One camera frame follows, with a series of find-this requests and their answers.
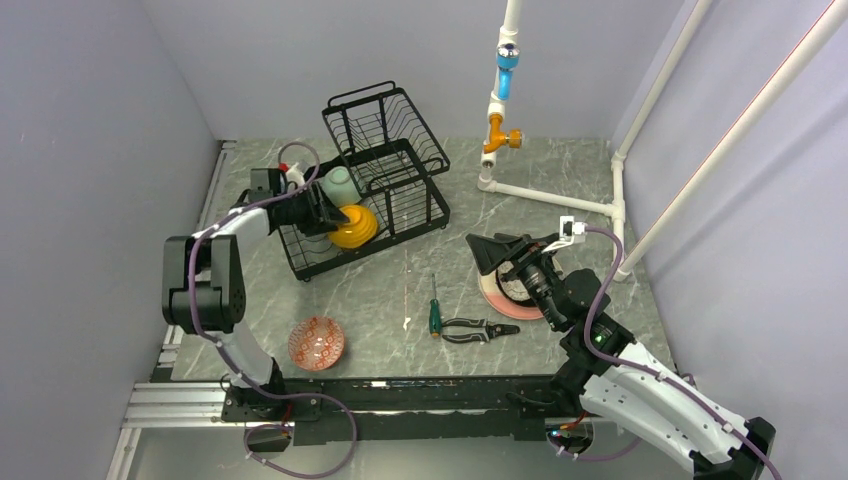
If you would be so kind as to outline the mint green ceramic bowl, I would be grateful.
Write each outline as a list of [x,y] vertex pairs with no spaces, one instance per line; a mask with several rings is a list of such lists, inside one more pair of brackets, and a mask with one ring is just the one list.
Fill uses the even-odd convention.
[[329,170],[322,178],[321,186],[329,200],[337,207],[358,204],[362,199],[349,169],[344,166]]

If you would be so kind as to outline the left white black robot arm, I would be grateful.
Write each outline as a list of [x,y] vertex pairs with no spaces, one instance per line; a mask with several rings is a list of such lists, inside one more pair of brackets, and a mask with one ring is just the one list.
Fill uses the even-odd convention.
[[248,407],[264,420],[279,417],[287,391],[278,362],[244,320],[247,299],[242,258],[283,226],[328,233],[348,222],[309,169],[291,185],[279,168],[251,172],[251,186],[223,219],[165,241],[162,312],[167,324],[208,341],[224,361],[234,388],[250,391]]

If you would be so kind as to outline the yellow ribbed ceramic bowl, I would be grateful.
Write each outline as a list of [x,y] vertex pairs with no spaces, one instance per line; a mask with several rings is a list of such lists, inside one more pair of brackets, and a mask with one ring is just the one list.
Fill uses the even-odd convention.
[[344,205],[340,211],[348,221],[327,234],[329,241],[342,249],[357,249],[377,235],[379,223],[376,215],[362,205]]

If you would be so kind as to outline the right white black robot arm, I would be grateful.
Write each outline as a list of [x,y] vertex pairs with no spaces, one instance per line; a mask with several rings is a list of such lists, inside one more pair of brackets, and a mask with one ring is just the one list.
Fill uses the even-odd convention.
[[762,417],[744,418],[709,399],[659,362],[635,335],[605,310],[612,279],[591,269],[561,274],[556,250],[563,236],[469,234],[465,240],[483,275],[504,263],[551,329],[562,333],[567,360],[551,379],[557,411],[581,409],[605,417],[674,460],[694,479],[757,479],[780,473],[769,457],[775,427]]

